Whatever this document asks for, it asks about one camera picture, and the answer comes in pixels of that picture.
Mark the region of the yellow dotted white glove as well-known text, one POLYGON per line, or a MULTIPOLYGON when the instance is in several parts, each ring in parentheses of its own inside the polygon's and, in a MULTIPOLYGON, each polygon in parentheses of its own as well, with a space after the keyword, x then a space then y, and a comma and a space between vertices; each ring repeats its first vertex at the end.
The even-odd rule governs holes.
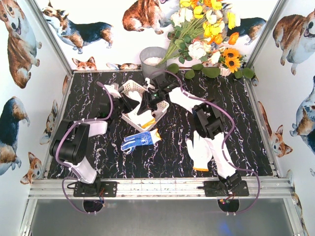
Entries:
POLYGON ((139 125, 142 129, 147 128, 148 126, 155 123, 156 119, 153 117, 152 112, 150 110, 145 111, 144 113, 138 115, 138 111, 141 107, 142 97, 138 91, 129 91, 129 98, 138 101, 140 104, 133 109, 130 113, 127 114, 129 119, 139 125))

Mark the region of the blue dotted white glove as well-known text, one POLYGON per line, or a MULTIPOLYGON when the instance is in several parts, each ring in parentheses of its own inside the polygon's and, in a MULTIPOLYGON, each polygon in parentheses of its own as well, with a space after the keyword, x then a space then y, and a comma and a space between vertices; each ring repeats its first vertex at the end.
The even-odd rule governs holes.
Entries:
POLYGON ((140 132, 134 135, 130 135, 124 138, 121 144, 121 151, 129 154, 139 146, 154 145, 156 142, 160 141, 161 137, 158 133, 158 129, 152 131, 140 132))

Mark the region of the white glove orange cuff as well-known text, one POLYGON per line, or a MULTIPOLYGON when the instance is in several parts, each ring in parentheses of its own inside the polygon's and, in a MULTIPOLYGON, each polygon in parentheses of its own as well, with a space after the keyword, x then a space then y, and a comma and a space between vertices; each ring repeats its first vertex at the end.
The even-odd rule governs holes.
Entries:
POLYGON ((193 133, 193 140, 186 141, 189 157, 193 161, 193 169, 207 172, 208 163, 213 158, 210 139, 201 137, 197 131, 193 133))

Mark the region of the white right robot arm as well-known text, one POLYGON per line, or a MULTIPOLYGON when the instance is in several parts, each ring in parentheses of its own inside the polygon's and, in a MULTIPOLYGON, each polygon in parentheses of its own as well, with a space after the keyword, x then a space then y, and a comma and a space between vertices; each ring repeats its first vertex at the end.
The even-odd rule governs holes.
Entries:
POLYGON ((193 169, 207 172, 208 163, 214 160, 221 187, 228 191, 235 188, 242 179, 224 142, 223 121, 216 104, 188 93, 161 74, 153 79, 145 78, 145 88, 138 114, 157 110, 157 104, 162 101, 177 104, 190 112, 195 130, 193 140, 188 139, 186 144, 193 169))

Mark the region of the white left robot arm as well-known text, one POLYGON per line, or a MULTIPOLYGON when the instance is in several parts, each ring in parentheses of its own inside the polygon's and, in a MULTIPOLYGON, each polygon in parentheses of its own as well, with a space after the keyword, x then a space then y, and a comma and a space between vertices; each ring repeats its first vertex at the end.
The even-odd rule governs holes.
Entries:
POLYGON ((97 171, 86 158, 88 139, 104 135, 115 119, 132 112, 140 102, 119 93, 113 86, 96 83, 106 93, 108 101, 100 104, 99 114, 95 118, 83 118, 78 121, 63 119, 51 141, 49 153, 56 161, 73 172, 79 182, 93 184, 97 171))

